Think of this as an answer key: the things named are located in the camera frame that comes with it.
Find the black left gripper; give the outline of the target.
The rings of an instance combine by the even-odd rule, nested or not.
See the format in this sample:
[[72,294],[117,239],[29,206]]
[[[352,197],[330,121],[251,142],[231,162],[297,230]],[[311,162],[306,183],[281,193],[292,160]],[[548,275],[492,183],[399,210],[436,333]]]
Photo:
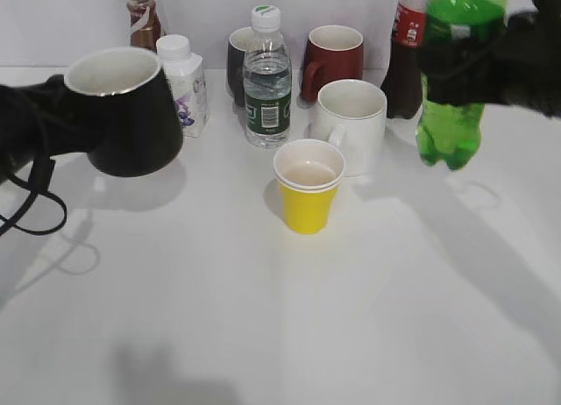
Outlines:
[[73,89],[65,75],[27,86],[1,86],[1,182],[15,181],[17,172],[32,164],[25,181],[48,185],[56,156],[86,153],[90,163],[110,170],[98,150],[108,136],[108,92]]

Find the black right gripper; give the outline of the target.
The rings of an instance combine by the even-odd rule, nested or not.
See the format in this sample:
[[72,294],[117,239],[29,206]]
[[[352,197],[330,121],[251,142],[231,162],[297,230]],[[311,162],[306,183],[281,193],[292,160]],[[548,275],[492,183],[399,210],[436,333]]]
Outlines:
[[560,116],[560,0],[428,0],[418,64],[431,102],[514,105]]

